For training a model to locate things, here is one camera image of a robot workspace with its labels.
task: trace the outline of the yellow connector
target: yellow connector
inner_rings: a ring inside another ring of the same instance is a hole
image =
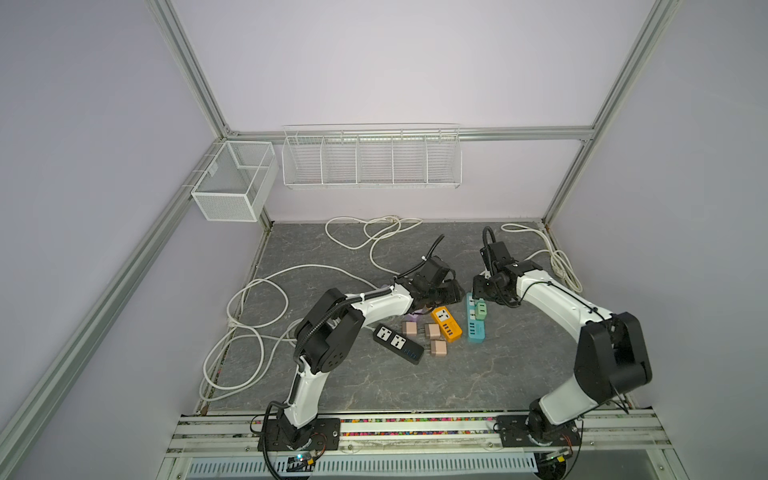
[[[435,320],[435,323],[440,325],[440,332],[448,343],[462,336],[462,328],[458,326],[453,315],[444,306],[434,309],[432,311],[432,318]]]

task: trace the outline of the gray table surface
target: gray table surface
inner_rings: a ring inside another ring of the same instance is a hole
[[[472,277],[483,270],[479,250],[484,225],[486,223],[423,223],[379,242],[374,259],[391,270],[407,270],[418,263],[432,241],[444,233],[445,239],[435,255],[455,269],[460,284],[471,290]],[[525,258],[543,248],[541,238],[534,233],[504,233],[499,228],[500,223],[490,225],[497,240],[505,241],[515,258]],[[375,230],[376,226],[370,227],[370,231]],[[349,245],[358,245],[365,240],[361,224],[335,223],[329,231]],[[368,247],[352,251],[332,242],[322,224],[278,223],[269,238],[257,276],[264,277],[301,263],[324,263],[343,268],[374,285],[387,284],[392,275],[377,270],[369,262],[368,255]],[[550,270],[547,254],[541,254],[535,260]],[[274,336],[285,331],[290,321],[302,318],[329,288],[337,287],[345,293],[370,290],[364,283],[343,273],[319,268],[294,270],[273,280],[286,291],[290,300],[286,315],[280,321],[260,329],[262,334]],[[250,325],[264,323],[278,315],[283,305],[283,296],[274,288],[259,285],[248,296],[240,320]],[[532,400],[551,391],[571,375],[576,343],[530,303],[514,310],[489,303],[483,343],[467,340],[465,304],[457,303],[448,308],[465,333],[461,339],[448,344],[446,357],[431,357],[425,352],[420,364],[414,366],[374,343],[372,332],[363,329],[346,360],[329,374],[319,410],[330,413],[528,409]],[[392,317],[384,323],[399,326],[402,320],[402,317]],[[426,322],[431,322],[429,316],[422,317],[419,326]],[[427,344],[423,336],[419,340],[423,345]],[[265,339],[264,344],[266,357],[274,342]],[[264,410],[270,400],[284,401],[296,367],[291,359],[292,352],[288,343],[282,343],[261,382],[244,392],[213,402],[210,410]],[[237,340],[223,362],[219,384],[244,382],[258,361],[257,341]]]

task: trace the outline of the wire rack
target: wire rack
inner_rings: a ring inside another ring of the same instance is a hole
[[[315,131],[286,127],[283,180],[290,188],[458,187],[458,126]]]
[[[208,220],[256,222],[277,170],[271,142],[225,141],[192,197]]]

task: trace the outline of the white cable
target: white cable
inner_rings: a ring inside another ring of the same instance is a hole
[[[518,227],[518,229],[510,230],[505,227]],[[528,256],[526,260],[530,260],[540,253],[549,253],[549,263],[552,265],[552,271],[554,271],[554,274],[559,276],[565,282],[565,284],[568,285],[568,288],[576,293],[581,293],[583,290],[581,281],[579,281],[578,277],[576,277],[576,273],[574,273],[574,268],[571,266],[571,261],[568,259],[568,255],[566,255],[563,250],[556,250],[552,245],[552,242],[549,240],[549,237],[547,237],[544,232],[541,230],[536,230],[535,228],[526,227],[525,225],[521,225],[519,223],[505,223],[502,225],[502,231],[509,233],[533,232],[539,235],[544,241],[546,248],[544,250],[539,250],[538,252],[533,253],[532,255]]]
[[[342,242],[338,241],[337,239],[333,238],[333,235],[331,235],[331,233],[328,231],[328,226],[334,220],[354,220],[357,223],[362,223],[363,224],[362,232],[366,235],[366,237],[368,237],[368,240],[366,240],[365,242],[361,243],[357,247],[352,247],[351,245],[347,245],[346,243],[342,243]],[[413,225],[411,225],[410,227],[402,228],[402,222],[405,222],[405,221],[414,221],[415,223]],[[392,225],[390,225],[388,227],[382,228],[381,230],[379,230],[378,232],[374,233],[373,235],[368,233],[368,226],[369,225],[371,225],[372,223],[381,223],[381,222],[389,222]],[[420,218],[400,218],[400,217],[395,217],[394,215],[385,215],[384,217],[373,218],[371,220],[361,220],[361,219],[355,218],[355,217],[334,217],[334,218],[332,218],[332,219],[330,219],[330,220],[328,220],[326,222],[326,235],[328,235],[328,238],[330,238],[334,242],[338,243],[342,247],[344,247],[346,249],[349,249],[349,250],[359,250],[359,249],[363,248],[365,245],[367,245],[368,243],[370,243],[372,241],[373,244],[371,245],[371,250],[368,252],[368,258],[369,258],[369,260],[371,260],[371,263],[373,264],[373,266],[375,266],[379,270],[384,270],[385,272],[394,273],[395,275],[399,275],[399,272],[396,272],[394,270],[390,270],[388,268],[384,268],[383,266],[377,264],[373,260],[373,248],[376,247],[376,244],[379,241],[384,240],[385,238],[394,237],[398,233],[405,232],[407,230],[411,230],[414,227],[418,227],[422,223],[424,223],[424,220],[422,220]]]
[[[259,332],[257,331],[257,329],[263,328],[265,326],[272,325],[277,320],[283,318],[283,315],[285,315],[285,312],[288,310],[288,295],[285,293],[285,290],[280,288],[280,286],[278,286],[276,283],[272,282],[270,279],[274,278],[275,276],[280,275],[281,273],[290,272],[291,270],[296,270],[296,269],[299,269],[299,268],[307,268],[307,267],[327,268],[327,269],[330,269],[330,270],[336,270],[336,271],[339,271],[341,273],[346,274],[347,276],[352,277],[355,280],[359,280],[359,281],[363,282],[364,284],[370,286],[374,290],[376,289],[376,287],[372,283],[370,283],[368,280],[360,278],[359,276],[356,276],[356,275],[352,275],[351,273],[347,272],[346,270],[343,270],[343,269],[341,269],[341,268],[339,268],[337,266],[321,265],[321,264],[318,264],[318,263],[307,263],[307,264],[304,264],[304,265],[292,266],[292,267],[283,269],[283,270],[281,270],[279,272],[273,273],[272,275],[269,275],[266,278],[256,278],[256,279],[251,280],[245,287],[243,287],[242,289],[240,289],[240,291],[235,293],[234,296],[227,303],[227,325],[229,326],[229,329],[227,330],[227,333],[223,337],[221,337],[221,339],[218,342],[216,342],[216,345],[214,345],[214,347],[211,349],[211,351],[208,353],[208,355],[205,357],[205,360],[203,361],[203,381],[200,383],[200,388],[199,388],[199,395],[200,395],[200,398],[202,400],[204,400],[205,402],[214,402],[216,400],[225,399],[228,396],[231,396],[231,395],[234,395],[236,393],[242,392],[245,389],[249,389],[251,386],[255,385],[257,382],[259,382],[264,377],[264,375],[266,374],[266,372],[269,369],[270,365],[272,364],[272,358],[274,357],[275,350],[276,350],[277,346],[281,342],[287,341],[291,345],[295,345],[295,343],[294,343],[295,339],[289,339],[289,338],[287,338],[287,336],[288,336],[290,330],[294,326],[298,325],[299,322],[301,322],[302,319],[298,319],[298,320],[292,322],[290,325],[288,325],[288,328],[286,328],[285,332],[283,332],[283,335],[281,335],[281,336],[279,336],[277,338],[273,337],[273,336],[263,336],[263,335],[260,335]],[[280,314],[278,316],[276,316],[274,319],[272,319],[271,321],[269,321],[267,323],[262,323],[260,325],[246,325],[244,323],[241,323],[239,320],[234,318],[234,316],[232,315],[232,313],[230,311],[230,308],[232,306],[232,302],[238,296],[240,296],[240,311],[242,312],[243,311],[243,306],[244,306],[244,303],[245,303],[245,294],[247,293],[247,291],[249,289],[255,287],[256,285],[259,285],[260,283],[267,283],[267,284],[269,284],[271,286],[274,286],[280,293],[283,294],[283,299],[285,300],[285,306],[283,308],[283,311],[280,312]],[[253,333],[253,335],[250,335],[250,334],[249,335],[239,335],[239,336],[235,336],[235,337],[227,340],[227,338],[229,336],[231,336],[236,329],[239,329],[239,328],[247,329],[247,330],[251,331]],[[218,359],[224,354],[224,352],[226,351],[227,347],[232,342],[234,342],[237,339],[253,338],[253,337],[255,337],[258,340],[259,347],[260,347],[259,365],[256,368],[256,370],[253,372],[253,375],[246,382],[243,382],[243,383],[241,383],[239,385],[235,385],[235,386],[221,386],[221,385],[216,384],[211,379],[211,377],[214,374],[214,369],[216,368],[216,364],[217,364]],[[263,342],[262,338],[275,339],[276,342],[275,342],[274,347],[272,348],[272,352],[270,354],[270,358],[268,359],[268,361],[266,363],[266,366],[264,367],[264,370],[261,372],[261,375],[259,375],[259,372],[261,370],[261,366],[264,364],[264,342]],[[218,354],[216,354],[216,356],[213,357],[213,363],[211,363],[211,356],[214,354],[214,352],[217,351],[217,349],[218,349]],[[225,394],[223,394],[221,396],[218,396],[218,397],[207,398],[204,395],[204,386],[205,386],[206,383],[208,385],[214,387],[215,389],[228,390],[229,392],[225,393]]]

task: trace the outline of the wire basket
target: wire basket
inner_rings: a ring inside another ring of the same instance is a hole
[[[208,220],[256,222],[277,176],[268,141],[225,141],[192,197]]]
[[[283,180],[290,188],[458,187],[462,182],[456,126],[287,132]]]

